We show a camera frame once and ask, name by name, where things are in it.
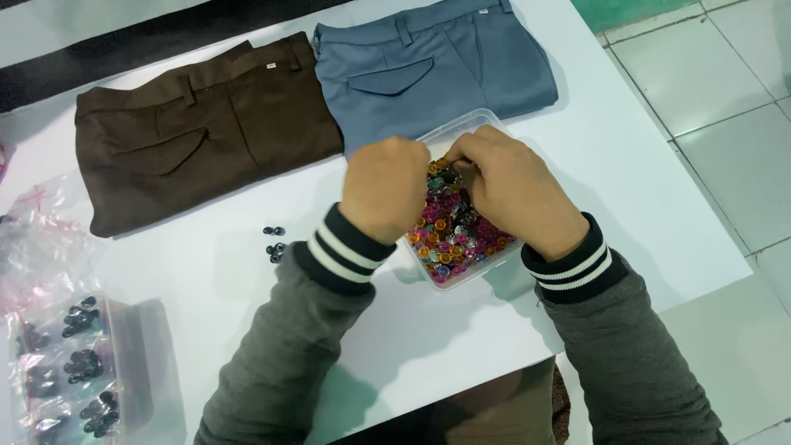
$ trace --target folded trousers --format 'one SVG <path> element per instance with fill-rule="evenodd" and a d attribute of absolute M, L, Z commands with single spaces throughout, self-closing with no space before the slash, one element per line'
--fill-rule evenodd
<path fill-rule="evenodd" d="M 249 42 L 133 90 L 77 99 L 77 160 L 110 237 L 343 152 L 304 32 Z"/>
<path fill-rule="evenodd" d="M 476 108 L 500 119 L 558 100 L 546 52 L 509 0 L 444 0 L 350 28 L 318 24 L 316 75 L 346 156 L 418 138 Z"/>

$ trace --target plastic container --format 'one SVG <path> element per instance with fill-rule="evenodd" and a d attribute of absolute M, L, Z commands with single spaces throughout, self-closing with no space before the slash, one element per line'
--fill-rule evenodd
<path fill-rule="evenodd" d="M 431 159 L 436 161 L 448 153 L 448 150 L 450 150 L 450 147 L 459 138 L 459 136 L 464 133 L 475 132 L 478 127 L 487 124 L 497 128 L 508 136 L 511 136 L 511 134 L 508 132 L 508 129 L 505 128 L 505 125 L 500 122 L 493 112 L 485 108 L 478 108 L 465 114 L 464 116 L 448 122 L 445 125 L 442 125 L 436 130 L 430 131 L 419 138 L 418 141 L 425 143 L 429 149 L 429 152 L 431 153 Z M 505 263 L 505 261 L 509 259 L 510 254 L 520 250 L 522 247 L 520 242 L 512 242 L 505 249 L 489 257 L 485 262 L 473 264 L 461 276 L 457 276 L 452 280 L 445 281 L 444 283 L 437 283 L 436 281 L 432 280 L 428 271 L 426 271 L 426 268 L 420 261 L 418 254 L 407 240 L 406 235 L 400 238 L 399 242 L 408 252 L 408 255 L 412 257 L 418 266 L 418 270 L 426 278 L 426 281 L 431 283 L 440 292 L 451 291 L 452 289 L 461 286 L 467 281 L 473 280 L 476 277 L 483 275 L 492 268 L 496 268 L 500 264 Z"/>
<path fill-rule="evenodd" d="M 86 305 L 89 296 L 94 301 Z M 94 310 L 90 323 L 63 336 L 65 317 Z M 146 355 L 133 306 L 93 292 L 6 319 L 14 445 L 120 445 L 151 419 Z M 106 435 L 85 432 L 91 421 L 106 421 Z"/>

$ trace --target gray jacket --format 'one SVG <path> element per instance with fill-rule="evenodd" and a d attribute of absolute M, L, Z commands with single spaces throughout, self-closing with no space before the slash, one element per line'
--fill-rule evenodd
<path fill-rule="evenodd" d="M 523 261 L 578 370 L 596 444 L 727 444 L 721 422 L 651 310 L 643 279 L 604 243 L 596 220 L 568 257 Z M 395 246 L 367 238 L 337 211 L 290 246 L 233 358 L 220 371 L 199 445 L 302 443 L 343 334 L 373 301 L 364 278 Z"/>

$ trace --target person's right hand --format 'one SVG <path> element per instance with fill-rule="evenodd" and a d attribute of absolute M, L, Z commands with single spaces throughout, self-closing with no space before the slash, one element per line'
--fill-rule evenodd
<path fill-rule="evenodd" d="M 445 156 L 461 173 L 475 209 L 545 260 L 559 260 L 585 240 L 588 220 L 522 142 L 484 125 L 461 135 Z"/>

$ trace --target striped cuff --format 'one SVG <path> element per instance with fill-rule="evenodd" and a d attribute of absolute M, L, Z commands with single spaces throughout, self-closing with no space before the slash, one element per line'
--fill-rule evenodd
<path fill-rule="evenodd" d="M 596 220 L 582 212 L 590 223 L 588 236 L 572 253 L 547 263 L 533 248 L 524 245 L 522 262 L 541 286 L 542 296 L 550 302 L 568 304 L 591 299 L 626 276 L 626 268 L 614 255 Z"/>
<path fill-rule="evenodd" d="M 396 245 L 382 245 L 363 234 L 333 204 L 313 236 L 292 247 L 297 264 L 311 280 L 330 291 L 363 295 L 371 291 L 371 275 Z"/>

